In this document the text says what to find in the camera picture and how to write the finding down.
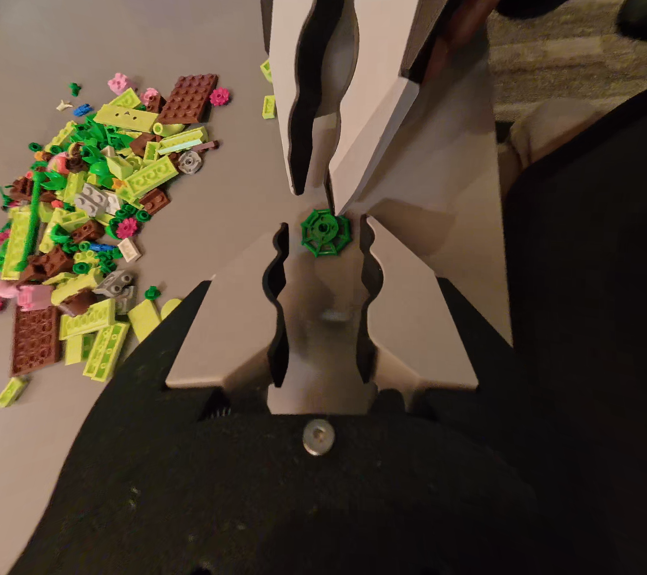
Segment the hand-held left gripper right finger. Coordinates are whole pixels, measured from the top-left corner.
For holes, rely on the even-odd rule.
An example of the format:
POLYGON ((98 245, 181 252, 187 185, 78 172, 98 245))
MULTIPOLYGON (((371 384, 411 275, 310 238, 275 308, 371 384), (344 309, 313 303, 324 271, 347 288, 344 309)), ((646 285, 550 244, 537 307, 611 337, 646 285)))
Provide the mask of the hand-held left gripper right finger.
POLYGON ((435 272, 374 217, 360 221, 357 369, 378 389, 476 389, 479 382, 435 272))

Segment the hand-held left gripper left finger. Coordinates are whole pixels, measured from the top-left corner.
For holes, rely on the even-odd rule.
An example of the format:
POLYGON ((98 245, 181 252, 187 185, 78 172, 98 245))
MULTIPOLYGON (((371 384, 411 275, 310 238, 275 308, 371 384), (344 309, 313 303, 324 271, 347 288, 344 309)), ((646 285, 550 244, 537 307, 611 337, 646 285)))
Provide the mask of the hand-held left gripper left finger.
POLYGON ((266 232, 217 271, 166 378, 172 388, 281 387, 289 342, 278 296, 286 285, 288 224, 266 232))

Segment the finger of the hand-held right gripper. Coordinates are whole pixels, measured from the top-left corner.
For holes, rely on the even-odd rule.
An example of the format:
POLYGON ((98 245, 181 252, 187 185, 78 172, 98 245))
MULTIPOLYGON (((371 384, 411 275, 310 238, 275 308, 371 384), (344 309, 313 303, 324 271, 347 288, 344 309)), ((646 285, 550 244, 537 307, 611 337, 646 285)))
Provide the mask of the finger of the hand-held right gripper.
POLYGON ((328 166, 329 202, 341 214, 359 198, 424 77, 427 43, 450 0, 354 0, 357 54, 340 104, 328 166))
POLYGON ((326 49, 345 0, 260 1, 288 185, 293 195, 302 195, 322 102, 326 49))

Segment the black green round toy piece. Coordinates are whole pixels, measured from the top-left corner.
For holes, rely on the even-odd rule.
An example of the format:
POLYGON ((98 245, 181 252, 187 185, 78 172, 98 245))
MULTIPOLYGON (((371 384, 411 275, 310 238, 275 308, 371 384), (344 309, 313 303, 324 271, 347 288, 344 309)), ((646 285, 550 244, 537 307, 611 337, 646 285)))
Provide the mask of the black green round toy piece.
POLYGON ((314 257, 338 256, 352 242, 351 223, 330 209, 315 209, 300 223, 301 244, 314 257))

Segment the pile of colourful toy bricks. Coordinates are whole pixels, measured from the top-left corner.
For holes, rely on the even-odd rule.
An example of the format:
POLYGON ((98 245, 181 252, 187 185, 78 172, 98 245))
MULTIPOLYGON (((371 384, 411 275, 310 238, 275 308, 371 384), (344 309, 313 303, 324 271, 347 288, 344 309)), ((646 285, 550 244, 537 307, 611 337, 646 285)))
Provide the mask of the pile of colourful toy bricks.
POLYGON ((127 335, 144 341, 181 304, 159 309, 156 286, 138 300, 129 265, 141 258, 138 234, 170 203, 168 186, 219 147, 198 125, 208 107, 231 102, 218 83, 212 73, 180 76, 165 98, 155 88, 138 95, 117 73, 114 99, 46 146, 29 144, 30 171, 1 188, 1 308, 15 302, 2 408, 61 360, 107 382, 127 335))

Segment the person's black jacket torso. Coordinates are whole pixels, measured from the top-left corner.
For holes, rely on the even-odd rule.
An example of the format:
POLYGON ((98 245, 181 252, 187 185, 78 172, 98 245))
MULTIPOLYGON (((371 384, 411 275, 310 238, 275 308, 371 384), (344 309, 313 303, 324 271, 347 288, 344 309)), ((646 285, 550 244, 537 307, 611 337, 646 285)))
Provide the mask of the person's black jacket torso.
POLYGON ((646 573, 646 92, 506 199, 516 348, 558 419, 581 573, 646 573))

